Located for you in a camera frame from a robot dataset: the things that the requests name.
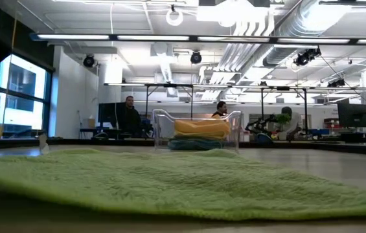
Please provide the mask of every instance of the metal frame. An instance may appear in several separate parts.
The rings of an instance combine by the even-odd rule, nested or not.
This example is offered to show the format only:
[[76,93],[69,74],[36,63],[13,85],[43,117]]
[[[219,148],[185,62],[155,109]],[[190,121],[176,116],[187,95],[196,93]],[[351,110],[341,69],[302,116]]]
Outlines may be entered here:
[[[193,95],[194,95],[194,87],[192,84],[172,84],[172,83],[146,83],[146,100],[145,100],[145,119],[148,119],[148,97],[150,97],[150,95],[157,90],[158,87],[172,87],[172,88],[176,88],[176,87],[182,87],[184,89],[184,91],[187,92],[187,94],[190,95],[191,97],[191,114],[190,114],[190,118],[193,118]],[[152,90],[151,92],[149,92],[150,87],[155,87],[154,90]],[[191,94],[185,89],[185,87],[190,87],[191,88]]]
[[[104,85],[112,85],[112,86],[121,86],[122,83],[104,83]],[[132,86],[132,83],[126,83],[125,86]],[[304,99],[304,110],[305,110],[305,133],[308,134],[308,101],[307,101],[307,93],[308,90],[359,90],[359,91],[366,91],[366,87],[289,87],[289,86],[236,86],[236,85],[228,85],[222,87],[221,85],[196,85],[196,84],[178,84],[178,83],[135,83],[135,86],[145,86],[146,87],[146,100],[145,100],[145,110],[146,110],[146,118],[148,118],[148,97],[158,88],[158,87],[182,87],[187,94],[191,96],[191,118],[193,116],[193,96],[194,96],[194,88],[196,87],[208,87],[211,89],[222,89],[222,88],[248,88],[248,89],[259,89],[260,90],[260,105],[262,110],[262,118],[264,117],[264,98],[268,93],[273,92],[274,90],[277,91],[295,91],[302,99]],[[150,87],[155,87],[151,93],[149,92]],[[186,87],[191,88],[191,94],[185,89]]]
[[195,36],[146,34],[37,34],[33,41],[127,41],[127,42],[185,42],[185,43],[247,43],[271,45],[339,45],[366,46],[366,38],[278,37],[278,36]]

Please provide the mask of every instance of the desk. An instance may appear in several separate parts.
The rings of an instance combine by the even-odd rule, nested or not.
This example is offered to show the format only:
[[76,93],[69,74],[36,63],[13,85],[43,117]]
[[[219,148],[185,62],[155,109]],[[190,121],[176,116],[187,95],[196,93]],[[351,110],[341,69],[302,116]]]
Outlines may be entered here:
[[366,143],[366,133],[342,133],[341,139],[345,143]]

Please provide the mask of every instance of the green rug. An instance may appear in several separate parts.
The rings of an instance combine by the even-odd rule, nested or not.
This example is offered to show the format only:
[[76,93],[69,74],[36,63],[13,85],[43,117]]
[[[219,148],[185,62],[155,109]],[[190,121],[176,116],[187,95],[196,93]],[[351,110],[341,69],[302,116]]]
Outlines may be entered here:
[[232,221],[366,216],[366,190],[225,150],[0,157],[0,191],[115,213]]

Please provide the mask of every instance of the cable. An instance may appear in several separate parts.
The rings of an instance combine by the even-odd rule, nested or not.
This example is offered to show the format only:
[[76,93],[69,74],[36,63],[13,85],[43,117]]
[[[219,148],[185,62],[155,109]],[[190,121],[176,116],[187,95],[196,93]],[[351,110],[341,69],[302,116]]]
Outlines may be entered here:
[[109,10],[109,18],[111,20],[111,34],[113,34],[112,8],[113,4],[111,4],[111,10]]
[[[331,65],[328,63],[328,62],[326,62],[326,60],[324,59],[324,57],[322,57],[322,56],[320,56],[324,61],[325,61],[325,63],[332,69],[332,71],[338,76],[338,77],[340,77],[340,75],[337,73],[337,71],[335,71],[334,70],[334,68],[332,68],[331,67]],[[345,85],[347,85],[347,86],[349,86],[350,88],[352,88],[345,80],[344,80],[344,82],[345,82]],[[359,92],[357,92],[355,89],[353,89],[353,91],[356,93],[356,94],[358,94],[359,96],[360,96],[360,98],[362,98],[364,101],[366,101],[366,99],[364,98],[364,97],[362,97],[362,95],[360,95],[359,94]]]

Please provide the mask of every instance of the person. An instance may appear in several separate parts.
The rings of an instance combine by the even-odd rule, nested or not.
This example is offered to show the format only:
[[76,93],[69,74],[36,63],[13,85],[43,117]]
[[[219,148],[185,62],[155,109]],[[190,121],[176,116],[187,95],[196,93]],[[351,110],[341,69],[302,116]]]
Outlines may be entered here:
[[126,97],[124,113],[118,118],[119,128],[123,132],[131,133],[133,137],[141,136],[141,118],[133,106],[133,96]]
[[285,132],[287,140],[293,140],[295,134],[302,130],[302,118],[301,115],[292,111],[290,107],[283,107],[281,110],[282,114],[287,114],[291,118],[291,120],[283,124],[275,124],[278,132]]
[[213,113],[211,117],[214,117],[216,115],[219,115],[219,117],[224,117],[225,114],[227,114],[226,102],[220,101],[217,103],[217,112]]

